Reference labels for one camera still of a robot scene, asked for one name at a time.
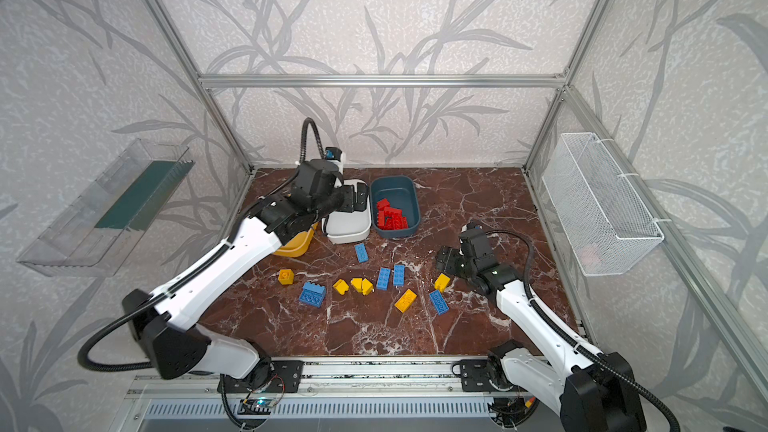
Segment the red lego cluster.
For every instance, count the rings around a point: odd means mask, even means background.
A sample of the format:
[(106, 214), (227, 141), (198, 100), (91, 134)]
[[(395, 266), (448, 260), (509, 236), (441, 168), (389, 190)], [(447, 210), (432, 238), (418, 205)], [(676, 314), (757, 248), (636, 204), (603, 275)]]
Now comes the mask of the red lego cluster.
[(376, 225), (385, 231), (404, 230), (409, 227), (407, 217), (403, 211), (391, 206), (388, 199), (381, 199), (376, 203)]

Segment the yellow long lego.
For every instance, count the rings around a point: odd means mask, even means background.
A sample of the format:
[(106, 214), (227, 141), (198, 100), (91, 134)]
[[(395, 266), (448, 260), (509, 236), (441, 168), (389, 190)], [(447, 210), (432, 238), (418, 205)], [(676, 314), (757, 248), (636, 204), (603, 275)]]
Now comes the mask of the yellow long lego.
[(394, 307), (401, 313), (406, 313), (408, 309), (413, 305), (417, 298), (417, 294), (410, 289), (407, 289), (403, 295), (395, 302)]

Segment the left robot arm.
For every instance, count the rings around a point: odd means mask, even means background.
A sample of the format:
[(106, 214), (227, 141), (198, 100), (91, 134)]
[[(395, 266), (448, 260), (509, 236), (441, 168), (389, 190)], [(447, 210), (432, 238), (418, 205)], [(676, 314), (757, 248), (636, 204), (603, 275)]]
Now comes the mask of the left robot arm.
[(244, 379), (266, 362), (257, 346), (198, 321), (245, 272), (298, 233), (334, 212), (354, 211), (358, 194), (344, 182), (344, 165), (343, 155), (302, 162), (291, 183), (249, 207), (216, 249), (146, 295), (148, 309), (130, 328), (162, 378), (209, 372)]

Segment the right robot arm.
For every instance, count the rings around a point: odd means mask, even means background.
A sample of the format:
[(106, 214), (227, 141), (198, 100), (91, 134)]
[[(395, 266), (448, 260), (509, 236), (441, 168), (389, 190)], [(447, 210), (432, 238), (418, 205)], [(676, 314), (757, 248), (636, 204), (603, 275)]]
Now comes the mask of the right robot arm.
[(618, 353), (604, 354), (557, 316), (531, 287), (536, 251), (531, 240), (522, 269), (504, 264), (490, 243), (493, 231), (471, 222), (460, 246), (437, 253), (437, 270), (462, 279), (511, 319), (539, 351), (510, 340), (492, 349), (487, 369), (499, 391), (521, 388), (558, 414), (566, 431), (644, 431), (640, 393), (629, 363)]

